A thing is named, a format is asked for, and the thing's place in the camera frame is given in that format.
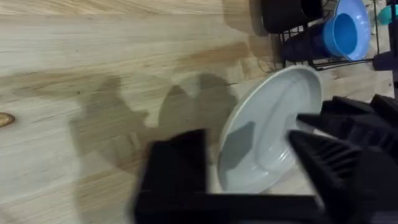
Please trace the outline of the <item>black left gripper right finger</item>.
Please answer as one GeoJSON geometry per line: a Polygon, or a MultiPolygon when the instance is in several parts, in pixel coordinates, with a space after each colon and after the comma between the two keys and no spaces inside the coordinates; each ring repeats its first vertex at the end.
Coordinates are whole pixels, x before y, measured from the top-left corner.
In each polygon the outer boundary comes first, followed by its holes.
{"type": "Polygon", "coordinates": [[[376,147],[287,134],[333,223],[397,223],[397,164],[376,147]]]}

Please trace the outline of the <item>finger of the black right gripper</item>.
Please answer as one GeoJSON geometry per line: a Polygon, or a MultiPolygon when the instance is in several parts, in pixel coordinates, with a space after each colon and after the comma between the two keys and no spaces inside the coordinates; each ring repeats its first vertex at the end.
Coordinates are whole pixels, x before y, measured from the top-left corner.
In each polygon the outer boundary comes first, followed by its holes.
{"type": "Polygon", "coordinates": [[[375,94],[370,102],[373,110],[385,119],[392,127],[397,127],[397,100],[388,96],[375,94]]]}
{"type": "Polygon", "coordinates": [[[301,113],[297,119],[338,139],[397,155],[397,127],[379,116],[370,102],[335,96],[322,103],[319,114],[301,113]]]}

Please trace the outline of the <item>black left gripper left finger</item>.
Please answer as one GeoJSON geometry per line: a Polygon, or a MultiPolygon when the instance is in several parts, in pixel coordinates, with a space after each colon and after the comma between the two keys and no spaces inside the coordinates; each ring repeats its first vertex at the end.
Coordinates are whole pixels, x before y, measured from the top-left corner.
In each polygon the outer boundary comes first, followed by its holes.
{"type": "Polygon", "coordinates": [[[206,131],[180,133],[150,147],[141,184],[142,193],[206,192],[206,131]]]}

